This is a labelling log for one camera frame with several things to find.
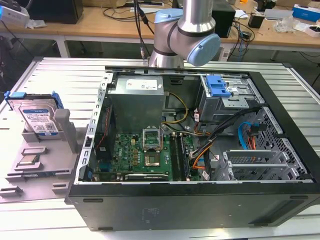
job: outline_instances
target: power supply label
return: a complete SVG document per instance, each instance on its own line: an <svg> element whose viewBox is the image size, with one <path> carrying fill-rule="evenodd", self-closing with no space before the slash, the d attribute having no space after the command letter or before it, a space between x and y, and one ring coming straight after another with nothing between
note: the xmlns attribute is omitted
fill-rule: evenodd
<svg viewBox="0 0 320 240"><path fill-rule="evenodd" d="M22 111L25 119L36 134L52 136L58 134L58 129L48 109L25 109Z"/></svg>
<svg viewBox="0 0 320 240"><path fill-rule="evenodd" d="M126 81L127 90L157 90L157 80L128 79Z"/></svg>

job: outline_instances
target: slotted aluminum surface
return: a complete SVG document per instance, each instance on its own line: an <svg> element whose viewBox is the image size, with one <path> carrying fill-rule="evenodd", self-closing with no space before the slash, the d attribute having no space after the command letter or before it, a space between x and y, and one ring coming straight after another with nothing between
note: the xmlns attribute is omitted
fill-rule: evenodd
<svg viewBox="0 0 320 240"><path fill-rule="evenodd" d="M146 65L146 62L142 60L132 59L44 58L40 62L34 61L28 67L14 86L13 91L44 94L55 90L60 94L64 106L70 109L70 117L75 126L85 127L94 108L98 83L104 74L105 66ZM260 72L314 150L320 155L319 96L293 69L286 68L280 63L245 62L211 62L204 68ZM3 177L10 169L12 160L16 157L18 147L22 142L22 129L21 120L15 112L9 111L8 106L3 102L0 105L0 150L2 156L5 157L1 161L0 186L3 182L7 183ZM217 236L215 239L254 237L271 239L275 236L310 234L315 236L320 234L319 216L320 206L313 206L279 227L129 231L117 234L106 232L103 235L105 238L114 240L210 238L209 236ZM75 238L79 236L92 238L97 235L95 232L90 232L75 208L65 205L63 199L2 204L0 205L0 218L6 219L1 224L0 231L8 231L6 233L10 238L20 234L23 234L24 237L30 234L32 239L35 238L35 235L39 235L40 238L43 234L49 233L55 233L57 236L72 234Z"/></svg>

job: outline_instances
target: black box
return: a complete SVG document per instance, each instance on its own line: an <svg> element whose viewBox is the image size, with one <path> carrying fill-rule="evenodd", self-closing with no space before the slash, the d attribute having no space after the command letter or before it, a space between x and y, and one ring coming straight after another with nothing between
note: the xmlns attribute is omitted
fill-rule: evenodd
<svg viewBox="0 0 320 240"><path fill-rule="evenodd" d="M227 38L229 36L235 14L236 10L226 0L213 1L212 17L215 20L214 32L220 38Z"/></svg>
<svg viewBox="0 0 320 240"><path fill-rule="evenodd" d="M261 27L262 22L264 21L265 16L260 16L260 15L251 15L249 22L248 22L248 26L250 28L254 28L254 29L259 29Z"/></svg>
<svg viewBox="0 0 320 240"><path fill-rule="evenodd" d="M31 0L27 9L32 20L76 24L84 11L82 0ZM26 7L29 0L17 0Z"/></svg>

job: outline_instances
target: table leg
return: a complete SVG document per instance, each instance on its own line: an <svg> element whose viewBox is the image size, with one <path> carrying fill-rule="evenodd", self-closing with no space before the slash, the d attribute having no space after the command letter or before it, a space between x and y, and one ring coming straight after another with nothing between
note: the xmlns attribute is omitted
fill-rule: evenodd
<svg viewBox="0 0 320 240"><path fill-rule="evenodd" d="M67 41L64 38L57 39L56 44L58 45L60 56L62 58L70 58L70 52L67 45Z"/></svg>
<svg viewBox="0 0 320 240"><path fill-rule="evenodd" d="M280 52L280 51L278 51L278 50L273 51L272 56L270 57L270 60L271 60L271 61L274 61L274 60L277 58L279 52Z"/></svg>
<svg viewBox="0 0 320 240"><path fill-rule="evenodd" d="M223 46L220 52L219 62L227 62L230 52L231 52L230 47Z"/></svg>

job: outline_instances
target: blue hard drive label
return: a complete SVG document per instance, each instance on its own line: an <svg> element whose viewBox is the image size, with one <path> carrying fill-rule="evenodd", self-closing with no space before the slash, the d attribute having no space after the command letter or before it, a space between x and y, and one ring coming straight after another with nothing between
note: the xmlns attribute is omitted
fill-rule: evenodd
<svg viewBox="0 0 320 240"><path fill-rule="evenodd" d="M25 114L45 114L49 113L48 109L25 109L23 110Z"/></svg>
<svg viewBox="0 0 320 240"><path fill-rule="evenodd" d="M24 109L23 115L36 134L40 136L53 136L58 129L48 109Z"/></svg>

